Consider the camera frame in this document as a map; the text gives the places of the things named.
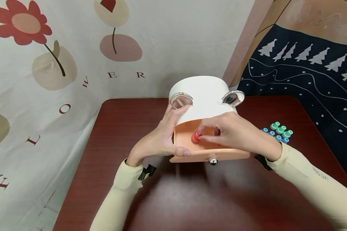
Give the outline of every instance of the hand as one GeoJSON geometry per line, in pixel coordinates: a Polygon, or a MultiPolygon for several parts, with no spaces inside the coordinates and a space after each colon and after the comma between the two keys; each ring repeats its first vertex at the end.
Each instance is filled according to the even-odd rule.
{"type": "Polygon", "coordinates": [[[281,144],[236,112],[226,112],[219,116],[203,119],[197,129],[198,134],[202,134],[206,127],[214,128],[215,134],[218,133],[217,131],[220,133],[218,136],[200,136],[200,140],[258,153],[270,161],[280,158],[281,144]]]}
{"type": "Polygon", "coordinates": [[[180,109],[174,109],[169,104],[158,127],[135,144],[127,158],[126,164],[136,167],[141,165],[144,158],[154,155],[190,156],[191,152],[189,149],[175,146],[172,141],[174,127],[181,114],[186,112],[189,107],[190,105],[185,105],[180,109]]]}

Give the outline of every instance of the white curtain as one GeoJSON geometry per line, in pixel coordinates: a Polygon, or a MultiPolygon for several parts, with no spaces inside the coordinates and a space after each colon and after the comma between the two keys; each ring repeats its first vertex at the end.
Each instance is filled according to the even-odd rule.
{"type": "Polygon", "coordinates": [[[221,78],[253,4],[0,0],[0,231],[52,230],[103,101],[221,78]]]}

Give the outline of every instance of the table surface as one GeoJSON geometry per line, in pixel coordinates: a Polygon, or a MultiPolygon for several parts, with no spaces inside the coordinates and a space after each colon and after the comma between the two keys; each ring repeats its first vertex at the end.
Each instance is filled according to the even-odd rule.
{"type": "MultiPolygon", "coordinates": [[[[134,144],[154,129],[167,99],[103,103],[54,231],[89,230],[115,173],[134,144]]],[[[347,175],[302,105],[292,97],[246,97],[239,115],[262,129],[279,121],[290,145],[347,187],[347,175]]],[[[143,181],[124,230],[333,230],[296,188],[253,157],[209,163],[163,161],[143,181]]]]}

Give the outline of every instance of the fabric backdrop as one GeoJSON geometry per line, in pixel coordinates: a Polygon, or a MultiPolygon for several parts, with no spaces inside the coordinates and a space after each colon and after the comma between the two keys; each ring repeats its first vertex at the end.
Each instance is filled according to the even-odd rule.
{"type": "Polygon", "coordinates": [[[347,173],[346,0],[274,0],[232,86],[299,100],[347,173]]]}
{"type": "Polygon", "coordinates": [[[0,231],[52,230],[102,102],[222,77],[253,5],[0,0],[0,231]]]}

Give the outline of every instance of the cartoon flower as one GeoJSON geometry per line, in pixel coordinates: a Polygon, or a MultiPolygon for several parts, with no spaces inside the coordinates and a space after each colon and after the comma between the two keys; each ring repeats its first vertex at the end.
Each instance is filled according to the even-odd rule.
{"type": "Polygon", "coordinates": [[[28,45],[32,41],[44,44],[48,51],[57,61],[62,75],[66,76],[62,65],[57,57],[46,45],[45,35],[51,35],[52,31],[46,25],[47,19],[41,14],[40,8],[34,1],[30,1],[28,9],[20,1],[7,0],[8,9],[0,7],[0,37],[9,38],[13,36],[18,45],[28,45]]]}

